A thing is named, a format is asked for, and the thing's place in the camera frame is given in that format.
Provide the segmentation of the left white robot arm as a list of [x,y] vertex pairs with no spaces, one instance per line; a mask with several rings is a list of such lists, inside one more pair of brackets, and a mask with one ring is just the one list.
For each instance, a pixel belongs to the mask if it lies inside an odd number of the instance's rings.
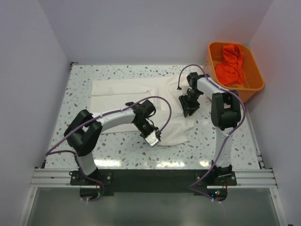
[[82,170],[81,180],[87,185],[97,181],[98,168],[94,162],[93,149],[96,146],[101,132],[123,124],[133,124],[141,133],[140,136],[154,146],[160,141],[159,128],[148,122],[148,118],[156,112],[150,100],[141,104],[126,103],[129,108],[125,111],[105,113],[99,119],[92,116],[87,110],[80,111],[71,122],[64,136],[67,143],[76,152],[76,160]]

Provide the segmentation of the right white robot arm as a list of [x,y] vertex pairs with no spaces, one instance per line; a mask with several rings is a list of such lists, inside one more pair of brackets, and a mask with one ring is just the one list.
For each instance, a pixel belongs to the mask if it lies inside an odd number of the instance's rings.
[[187,76],[189,88],[179,96],[184,117],[192,116],[199,108],[199,97],[207,95],[211,100],[211,121],[216,129],[216,150],[212,160],[210,181],[220,185],[232,173],[231,150],[233,130],[241,121],[240,101],[236,91],[221,89],[209,77],[190,73]]

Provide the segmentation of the white coca-cola t shirt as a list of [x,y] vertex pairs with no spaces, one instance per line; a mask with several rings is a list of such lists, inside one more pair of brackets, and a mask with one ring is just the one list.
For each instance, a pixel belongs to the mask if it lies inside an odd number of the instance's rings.
[[188,141],[185,133],[195,126],[197,116],[194,113],[184,117],[178,99],[188,87],[185,76],[181,79],[173,76],[94,81],[89,110],[92,113],[106,112],[151,97],[150,101],[157,110],[151,120],[156,127],[163,129],[159,146],[179,145]]

